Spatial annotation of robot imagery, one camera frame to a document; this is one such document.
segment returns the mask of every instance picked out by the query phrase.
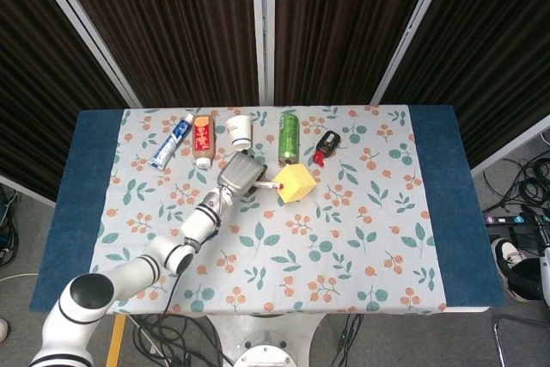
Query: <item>yellow pole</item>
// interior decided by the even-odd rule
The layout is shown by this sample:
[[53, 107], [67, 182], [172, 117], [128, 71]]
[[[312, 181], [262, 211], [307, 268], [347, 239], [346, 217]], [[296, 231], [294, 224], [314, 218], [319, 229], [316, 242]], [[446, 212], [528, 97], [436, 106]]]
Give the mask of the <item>yellow pole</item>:
[[106, 367], [117, 367], [119, 365], [120, 346], [122, 345], [125, 323], [126, 316], [124, 314], [117, 314], [114, 317], [113, 334], [111, 335]]

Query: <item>red label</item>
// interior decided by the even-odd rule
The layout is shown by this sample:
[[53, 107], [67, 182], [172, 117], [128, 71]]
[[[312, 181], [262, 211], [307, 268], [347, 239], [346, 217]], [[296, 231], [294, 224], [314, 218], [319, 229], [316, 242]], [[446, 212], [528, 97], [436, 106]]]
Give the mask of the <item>red label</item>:
[[206, 126], [195, 126], [195, 150], [209, 150], [210, 149], [210, 129], [208, 123]]

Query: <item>dark curtain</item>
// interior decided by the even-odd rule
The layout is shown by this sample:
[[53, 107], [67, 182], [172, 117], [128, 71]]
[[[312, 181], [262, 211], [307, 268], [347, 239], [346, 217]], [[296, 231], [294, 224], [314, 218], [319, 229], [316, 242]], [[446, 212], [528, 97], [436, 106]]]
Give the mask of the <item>dark curtain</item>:
[[474, 167], [550, 113], [550, 0], [434, 0], [382, 103], [451, 104]]
[[258, 104], [253, 0], [80, 0], [145, 107]]
[[368, 103], [417, 1], [276, 0], [276, 104]]
[[0, 174], [55, 200], [78, 113], [125, 107], [54, 0], [2, 0]]

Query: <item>red cap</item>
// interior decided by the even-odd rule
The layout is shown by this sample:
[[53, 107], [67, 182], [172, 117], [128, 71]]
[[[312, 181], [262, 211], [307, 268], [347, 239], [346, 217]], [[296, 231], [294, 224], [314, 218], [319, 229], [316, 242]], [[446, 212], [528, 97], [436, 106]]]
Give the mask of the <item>red cap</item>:
[[325, 163], [323, 162], [324, 159], [325, 159], [325, 154], [323, 154], [320, 150], [316, 150], [315, 154], [313, 155], [313, 162], [324, 167], [325, 166]]

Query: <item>bottle cap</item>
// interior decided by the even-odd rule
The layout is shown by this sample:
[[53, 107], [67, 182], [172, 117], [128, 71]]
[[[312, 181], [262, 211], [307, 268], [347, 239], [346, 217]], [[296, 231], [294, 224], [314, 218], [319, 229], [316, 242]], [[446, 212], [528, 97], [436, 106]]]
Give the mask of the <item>bottle cap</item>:
[[212, 166], [212, 160], [204, 156], [204, 157], [197, 158], [197, 161], [195, 162], [195, 164], [197, 165], [197, 168], [208, 169], [209, 167]]
[[325, 163], [323, 162], [324, 159], [325, 159], [325, 154], [323, 154], [320, 150], [316, 150], [315, 154], [313, 155], [313, 162], [324, 167], [325, 166]]

